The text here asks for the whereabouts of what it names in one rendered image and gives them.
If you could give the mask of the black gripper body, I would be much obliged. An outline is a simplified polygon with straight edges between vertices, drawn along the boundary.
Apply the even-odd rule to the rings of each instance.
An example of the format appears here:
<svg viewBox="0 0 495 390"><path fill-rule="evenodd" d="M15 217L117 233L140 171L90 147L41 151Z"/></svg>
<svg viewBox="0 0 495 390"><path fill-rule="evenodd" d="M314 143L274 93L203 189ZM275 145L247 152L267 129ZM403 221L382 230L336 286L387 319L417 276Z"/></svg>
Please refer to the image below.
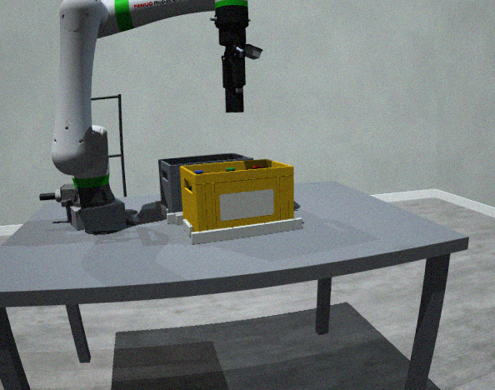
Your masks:
<svg viewBox="0 0 495 390"><path fill-rule="evenodd" d="M246 43L246 27L240 25L222 26L218 29L219 44L225 46L225 52L231 51L232 61L235 62L236 47L241 49L240 44Z"/></svg>

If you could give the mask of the yellow plastic crate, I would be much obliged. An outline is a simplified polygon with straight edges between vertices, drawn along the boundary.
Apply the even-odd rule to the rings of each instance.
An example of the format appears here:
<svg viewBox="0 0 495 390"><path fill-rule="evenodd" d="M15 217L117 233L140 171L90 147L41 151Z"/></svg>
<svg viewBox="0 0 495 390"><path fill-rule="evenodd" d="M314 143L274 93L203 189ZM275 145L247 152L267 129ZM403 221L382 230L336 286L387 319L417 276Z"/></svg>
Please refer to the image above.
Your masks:
<svg viewBox="0 0 495 390"><path fill-rule="evenodd" d="M182 185L183 219L194 232L294 219L293 175L293 166L268 159L193 165Z"/></svg>

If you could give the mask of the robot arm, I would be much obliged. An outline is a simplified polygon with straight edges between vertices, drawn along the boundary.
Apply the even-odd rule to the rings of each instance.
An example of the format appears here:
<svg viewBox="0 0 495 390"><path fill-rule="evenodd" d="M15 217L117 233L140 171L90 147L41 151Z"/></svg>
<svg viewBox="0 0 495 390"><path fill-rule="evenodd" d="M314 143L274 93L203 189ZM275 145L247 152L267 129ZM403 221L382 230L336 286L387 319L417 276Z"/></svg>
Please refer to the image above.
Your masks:
<svg viewBox="0 0 495 390"><path fill-rule="evenodd" d="M55 193L39 195L62 207L94 208L114 202L109 186L108 132L92 125L92 76L97 38L189 13L215 11L216 28L247 27L248 0L63 0L60 66L52 161L72 175ZM98 27L98 24L99 27ZM91 167L93 165L93 167ZM87 170L88 169L88 170Z"/></svg>

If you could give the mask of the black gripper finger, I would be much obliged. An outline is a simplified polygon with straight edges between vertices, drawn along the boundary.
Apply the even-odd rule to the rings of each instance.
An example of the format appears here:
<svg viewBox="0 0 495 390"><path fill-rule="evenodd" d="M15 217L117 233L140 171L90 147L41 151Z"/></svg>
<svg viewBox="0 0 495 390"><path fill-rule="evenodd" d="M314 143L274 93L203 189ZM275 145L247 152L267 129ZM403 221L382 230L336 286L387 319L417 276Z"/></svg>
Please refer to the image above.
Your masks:
<svg viewBox="0 0 495 390"><path fill-rule="evenodd" d="M227 52L224 52L224 56L222 56L222 86L225 88L226 113L233 113L233 89L231 88L233 76L231 66L228 63Z"/></svg>
<svg viewBox="0 0 495 390"><path fill-rule="evenodd" d="M229 65L232 69L232 98L233 98L233 112L244 113L243 107L243 86L246 85L245 74L245 50L236 47L235 62L232 61L231 51L227 50L227 56ZM242 81L240 81L242 80Z"/></svg>

